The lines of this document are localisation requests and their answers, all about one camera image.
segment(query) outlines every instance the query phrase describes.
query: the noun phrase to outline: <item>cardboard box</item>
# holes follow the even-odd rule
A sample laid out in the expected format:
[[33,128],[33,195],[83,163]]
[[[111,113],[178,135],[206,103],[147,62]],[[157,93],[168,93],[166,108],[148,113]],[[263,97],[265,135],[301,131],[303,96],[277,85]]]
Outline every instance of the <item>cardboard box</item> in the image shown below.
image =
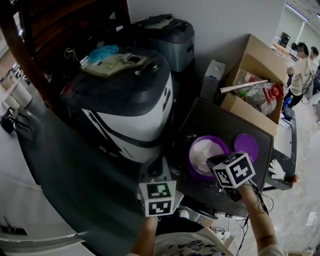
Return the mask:
[[[254,35],[250,35],[241,60],[228,74],[225,80],[226,86],[235,84],[239,69],[248,71],[262,79],[268,79],[271,83],[283,86],[286,82],[287,64],[284,59]],[[276,136],[282,103],[283,97],[277,100],[275,110],[269,116],[265,116],[242,99],[227,93],[221,107],[256,125],[272,136]]]

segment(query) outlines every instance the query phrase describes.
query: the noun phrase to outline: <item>red cap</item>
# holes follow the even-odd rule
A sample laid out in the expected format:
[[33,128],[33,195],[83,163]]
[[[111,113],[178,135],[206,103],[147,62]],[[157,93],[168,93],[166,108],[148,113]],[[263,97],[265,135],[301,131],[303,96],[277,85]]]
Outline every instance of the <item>red cap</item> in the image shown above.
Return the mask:
[[269,93],[274,98],[279,96],[279,90],[276,87],[271,87]]

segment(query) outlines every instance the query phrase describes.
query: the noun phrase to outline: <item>black lid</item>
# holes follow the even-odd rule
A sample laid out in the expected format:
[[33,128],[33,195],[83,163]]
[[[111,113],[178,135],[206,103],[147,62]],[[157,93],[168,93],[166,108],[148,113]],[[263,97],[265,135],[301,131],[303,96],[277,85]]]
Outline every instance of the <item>black lid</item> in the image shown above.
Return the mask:
[[135,117],[151,111],[168,82],[168,62],[152,50],[120,47],[118,53],[152,59],[140,75],[135,74],[137,69],[125,69],[108,78],[82,71],[63,88],[61,100],[68,106],[115,116]]
[[[162,28],[146,28],[147,26],[171,20]],[[172,14],[152,16],[133,25],[135,37],[158,39],[173,44],[183,44],[195,36],[194,27],[187,21],[176,19]]]

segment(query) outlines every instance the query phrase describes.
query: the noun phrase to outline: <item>person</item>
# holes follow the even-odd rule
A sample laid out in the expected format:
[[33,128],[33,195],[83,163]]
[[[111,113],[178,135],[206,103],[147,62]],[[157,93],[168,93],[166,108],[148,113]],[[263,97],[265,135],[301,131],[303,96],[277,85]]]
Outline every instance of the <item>person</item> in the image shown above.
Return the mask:
[[318,55],[319,55],[318,49],[316,47],[312,46],[309,58],[311,60],[311,65],[312,65],[312,69],[313,69],[314,73],[316,73],[317,68],[318,68],[318,64],[317,64]]
[[318,51],[317,47],[312,46],[312,47],[311,47],[310,56],[309,56],[310,59],[311,59],[312,61],[316,62],[318,56],[319,56],[319,51]]
[[[249,214],[259,256],[283,256],[271,218],[247,182],[237,188]],[[208,227],[185,218],[146,217],[130,256],[233,256]]]
[[286,71],[287,74],[293,74],[289,92],[283,99],[285,102],[292,96],[291,103],[288,105],[289,108],[294,107],[301,101],[304,96],[303,85],[311,83],[315,75],[313,61],[308,58],[308,47],[303,42],[298,43],[297,54],[299,60],[293,66],[288,67]]
[[314,76],[314,80],[313,80],[313,90],[312,90],[312,95],[318,93],[320,91],[320,65],[318,66],[316,72],[315,72],[315,76]]

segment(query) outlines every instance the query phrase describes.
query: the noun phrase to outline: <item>black chair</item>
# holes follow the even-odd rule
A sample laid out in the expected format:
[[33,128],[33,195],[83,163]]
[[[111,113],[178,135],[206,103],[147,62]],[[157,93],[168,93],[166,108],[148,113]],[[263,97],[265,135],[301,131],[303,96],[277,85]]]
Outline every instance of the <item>black chair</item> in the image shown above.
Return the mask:
[[297,49],[298,49],[298,46],[297,46],[297,44],[294,42],[294,43],[291,45],[291,50],[294,50],[294,51],[296,52]]
[[291,51],[294,51],[294,52],[296,53],[297,50],[298,50],[298,46],[297,46],[297,44],[294,42],[294,43],[291,45],[291,50],[290,50],[290,53],[289,53],[289,54],[291,55],[292,59],[293,59],[295,62],[298,61],[298,58],[297,58],[296,56],[294,56],[293,54],[291,54]]
[[7,133],[11,134],[13,131],[17,132],[17,130],[14,128],[14,124],[16,124],[20,129],[22,128],[21,126],[23,126],[31,130],[29,125],[26,125],[23,122],[17,120],[18,115],[22,116],[25,119],[28,119],[28,117],[26,117],[24,114],[19,113],[18,109],[14,110],[11,107],[9,107],[7,112],[1,118],[0,125]]

